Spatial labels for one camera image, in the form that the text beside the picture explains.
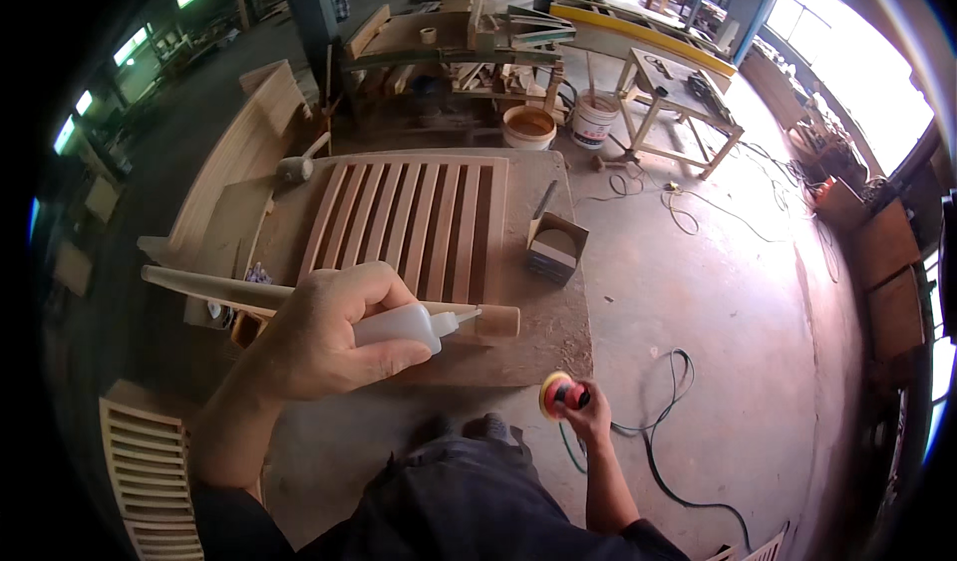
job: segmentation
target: black sleeve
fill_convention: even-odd
[[[296,556],[273,518],[245,490],[195,484],[190,495],[196,530],[207,561]]]
[[[691,561],[646,519],[640,519],[621,531],[621,537],[638,545],[641,553],[667,561]]]

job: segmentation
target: person's left hand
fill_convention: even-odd
[[[358,389],[432,356],[427,345],[409,339],[355,346],[352,325],[417,301],[384,262],[314,270],[241,363],[248,364],[265,395],[281,400],[317,400]]]

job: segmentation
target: forearm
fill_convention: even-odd
[[[605,435],[588,444],[589,491],[585,505],[585,522],[590,531],[601,534],[617,534],[640,516],[635,500],[628,491],[628,484],[621,473],[621,466],[612,447],[612,440]]]
[[[254,362],[239,359],[192,432],[189,472],[210,486],[250,490],[266,458],[283,401],[261,388]]]

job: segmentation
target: person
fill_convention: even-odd
[[[428,360],[417,341],[356,348],[353,338],[352,325],[365,316],[415,301],[384,263],[316,270],[239,358],[200,411],[190,443],[191,497],[208,561],[687,560],[638,514],[612,447],[608,400],[590,380],[585,408],[559,405],[589,452],[587,530],[568,522],[527,447],[508,444],[504,424],[489,415],[463,435],[443,430],[390,459],[351,518],[294,552],[252,494],[283,404],[352,391]]]

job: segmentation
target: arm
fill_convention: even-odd
[[[200,412],[189,451],[191,475],[210,486],[252,492],[286,400],[346,393],[429,359],[428,346],[418,341],[355,347],[352,325],[415,301],[385,263],[314,271]]]
[[[612,447],[612,409],[597,383],[592,380],[581,382],[592,394],[589,404],[580,410],[570,410],[556,402],[555,409],[568,420],[589,451],[586,526],[600,534],[618,534],[638,521],[640,516]]]

